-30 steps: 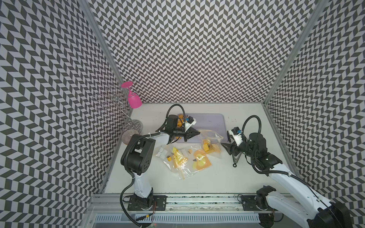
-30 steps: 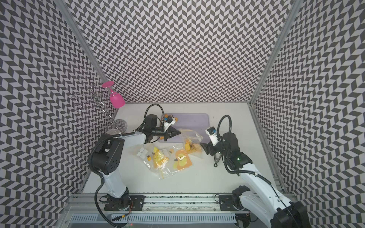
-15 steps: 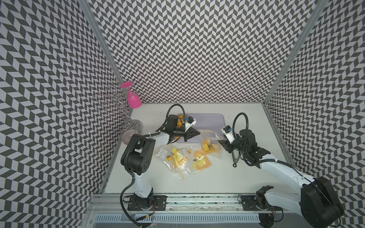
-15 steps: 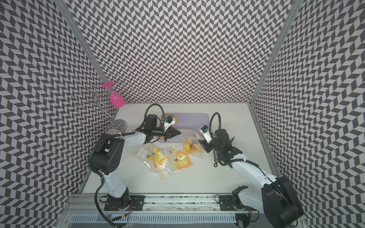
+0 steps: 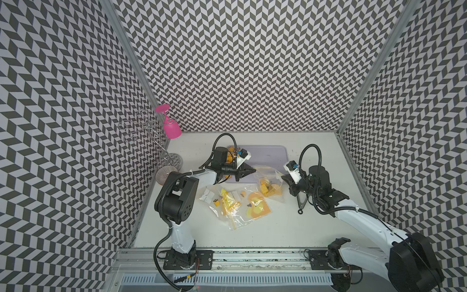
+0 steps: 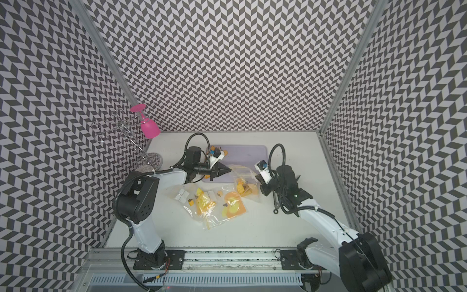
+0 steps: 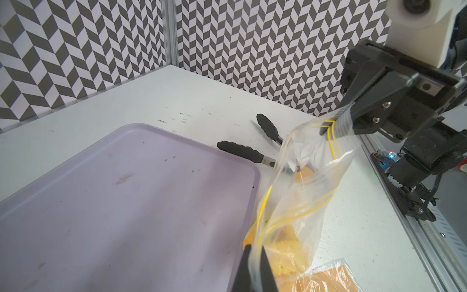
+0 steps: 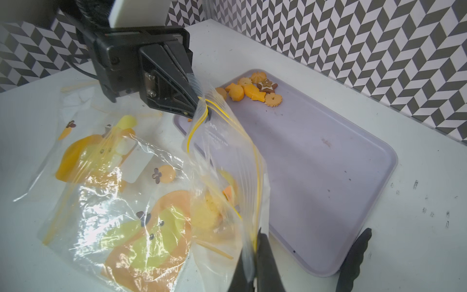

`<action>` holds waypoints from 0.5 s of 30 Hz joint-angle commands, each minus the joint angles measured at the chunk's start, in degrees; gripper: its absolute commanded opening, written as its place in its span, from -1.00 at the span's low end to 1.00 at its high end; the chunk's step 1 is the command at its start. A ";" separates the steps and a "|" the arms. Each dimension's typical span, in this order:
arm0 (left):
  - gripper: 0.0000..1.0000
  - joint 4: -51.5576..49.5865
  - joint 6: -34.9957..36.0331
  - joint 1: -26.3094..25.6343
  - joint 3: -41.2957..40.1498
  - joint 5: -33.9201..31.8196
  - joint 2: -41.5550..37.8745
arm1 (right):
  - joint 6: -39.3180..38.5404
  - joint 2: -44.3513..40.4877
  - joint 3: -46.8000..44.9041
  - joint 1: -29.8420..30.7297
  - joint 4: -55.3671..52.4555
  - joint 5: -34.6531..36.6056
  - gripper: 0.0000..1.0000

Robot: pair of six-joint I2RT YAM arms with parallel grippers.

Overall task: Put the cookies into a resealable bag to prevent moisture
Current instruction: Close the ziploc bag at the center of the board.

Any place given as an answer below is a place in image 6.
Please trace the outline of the clear resealable bag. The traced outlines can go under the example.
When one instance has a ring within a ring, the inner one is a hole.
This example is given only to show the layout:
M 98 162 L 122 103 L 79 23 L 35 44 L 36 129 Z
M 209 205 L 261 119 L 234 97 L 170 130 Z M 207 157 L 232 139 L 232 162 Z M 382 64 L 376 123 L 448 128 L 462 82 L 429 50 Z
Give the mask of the clear resealable bag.
M 235 189 L 242 198 L 260 203 L 259 182 L 255 177 L 255 173 L 248 167 L 242 165 L 230 165 L 231 177 L 233 179 Z

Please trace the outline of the steel black-tipped tongs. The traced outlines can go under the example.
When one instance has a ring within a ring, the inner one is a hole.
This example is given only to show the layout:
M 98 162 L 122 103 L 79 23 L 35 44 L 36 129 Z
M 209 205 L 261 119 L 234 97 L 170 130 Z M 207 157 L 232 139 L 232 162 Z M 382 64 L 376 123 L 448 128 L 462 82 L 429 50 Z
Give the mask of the steel black-tipped tongs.
M 273 200 L 274 200 L 274 210 L 273 210 L 273 213 L 274 214 L 278 214 L 279 210 L 280 210 L 280 202 L 278 200 L 278 194 L 276 191 L 273 191 L 272 192 L 273 194 Z

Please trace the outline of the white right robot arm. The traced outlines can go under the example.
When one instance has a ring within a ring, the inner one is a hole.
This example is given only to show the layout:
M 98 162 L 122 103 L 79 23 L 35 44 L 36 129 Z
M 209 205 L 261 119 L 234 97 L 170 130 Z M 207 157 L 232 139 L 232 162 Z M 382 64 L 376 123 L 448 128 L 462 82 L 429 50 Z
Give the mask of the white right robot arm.
M 297 245 L 301 267 L 326 269 L 338 276 L 350 292 L 388 291 L 392 274 L 374 235 L 346 226 L 322 208 L 310 193 L 299 187 L 291 166 L 284 164 L 271 170 L 266 161 L 260 161 L 255 168 L 263 194 L 275 193 L 280 211 L 305 220 L 325 239 L 325 243 L 320 243 L 309 237 Z

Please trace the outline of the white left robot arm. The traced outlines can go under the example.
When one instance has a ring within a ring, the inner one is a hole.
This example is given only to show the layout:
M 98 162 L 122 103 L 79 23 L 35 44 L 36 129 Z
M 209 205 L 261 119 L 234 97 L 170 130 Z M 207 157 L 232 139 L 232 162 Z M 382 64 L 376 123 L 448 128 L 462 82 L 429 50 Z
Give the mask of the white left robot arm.
M 201 161 L 202 154 L 201 148 L 189 147 L 181 165 L 167 170 L 132 171 L 117 193 L 113 202 L 114 214 L 129 227 L 142 252 L 154 254 L 162 245 L 162 238 L 150 218 L 159 191 L 191 183 L 198 175 L 208 175 L 213 180 L 231 172 L 221 163 L 226 156 L 224 150 L 209 150 L 204 162 Z

